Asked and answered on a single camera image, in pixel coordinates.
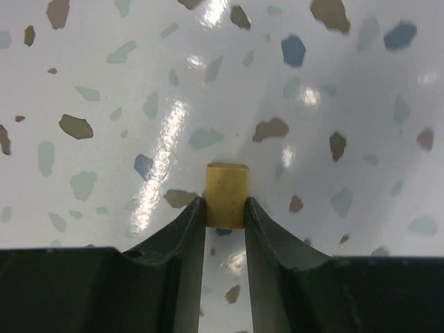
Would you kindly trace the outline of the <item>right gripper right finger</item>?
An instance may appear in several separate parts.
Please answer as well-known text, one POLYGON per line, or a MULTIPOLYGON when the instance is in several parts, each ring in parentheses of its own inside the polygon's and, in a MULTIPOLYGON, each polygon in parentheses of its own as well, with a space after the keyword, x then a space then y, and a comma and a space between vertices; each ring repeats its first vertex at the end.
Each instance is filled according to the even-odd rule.
POLYGON ((330 257, 254 198, 245 239, 255 332, 442 332, 443 259, 330 257))

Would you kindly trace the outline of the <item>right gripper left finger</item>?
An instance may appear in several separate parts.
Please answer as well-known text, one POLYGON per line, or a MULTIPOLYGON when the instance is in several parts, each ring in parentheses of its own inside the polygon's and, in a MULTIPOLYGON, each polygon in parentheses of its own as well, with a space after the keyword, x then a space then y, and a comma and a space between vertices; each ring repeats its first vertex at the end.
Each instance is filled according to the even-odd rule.
POLYGON ((2 332, 196 332, 205 202, 131 249, 1 251, 2 332))

